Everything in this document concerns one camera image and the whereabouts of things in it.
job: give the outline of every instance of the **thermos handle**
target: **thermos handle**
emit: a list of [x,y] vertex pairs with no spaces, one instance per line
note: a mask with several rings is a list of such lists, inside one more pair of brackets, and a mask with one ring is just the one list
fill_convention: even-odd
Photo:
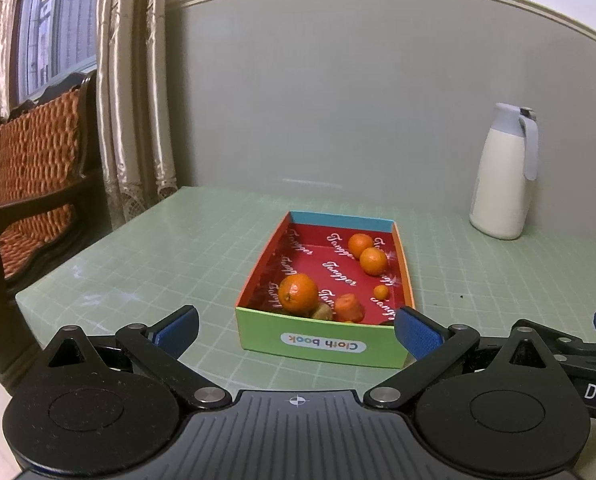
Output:
[[538,176],[538,125],[530,118],[520,116],[524,130],[524,177],[536,180]]

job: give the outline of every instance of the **mandarin orange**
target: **mandarin orange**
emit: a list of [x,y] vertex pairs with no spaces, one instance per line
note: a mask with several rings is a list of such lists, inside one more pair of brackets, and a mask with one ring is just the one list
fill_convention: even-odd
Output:
[[369,235],[364,233],[356,233],[355,235],[352,235],[347,244],[349,252],[353,254],[353,257],[356,260],[360,259],[360,255],[369,247],[373,247],[373,240],[371,240]]
[[318,306],[318,286],[306,274],[290,274],[280,282],[278,300],[294,316],[306,316]]
[[389,297],[389,287],[387,285],[377,285],[373,290],[373,296],[378,301],[384,301]]
[[384,251],[369,247],[360,255],[360,266],[370,276],[380,276],[389,267],[389,260]]

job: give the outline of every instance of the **kiwi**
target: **kiwi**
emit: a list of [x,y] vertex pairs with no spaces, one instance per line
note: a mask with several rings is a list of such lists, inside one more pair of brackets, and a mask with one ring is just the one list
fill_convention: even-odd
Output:
[[326,303],[318,303],[318,306],[309,314],[309,317],[321,321],[333,321],[334,311]]

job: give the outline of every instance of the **screw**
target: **screw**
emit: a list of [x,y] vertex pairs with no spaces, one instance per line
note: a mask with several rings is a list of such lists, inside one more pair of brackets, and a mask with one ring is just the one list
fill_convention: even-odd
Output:
[[400,392],[390,386],[379,386],[369,392],[369,396],[380,403],[394,402],[400,398]]
[[197,389],[193,396],[200,402],[209,403],[218,402],[219,400],[224,399],[226,394],[222,388],[216,388],[215,386],[204,386],[204,388]]

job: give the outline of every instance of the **white thermos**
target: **white thermos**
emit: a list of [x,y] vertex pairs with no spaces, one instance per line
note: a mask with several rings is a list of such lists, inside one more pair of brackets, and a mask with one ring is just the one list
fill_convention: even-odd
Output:
[[530,108],[496,104],[473,190],[472,225],[494,238],[523,232],[538,171],[538,126]]

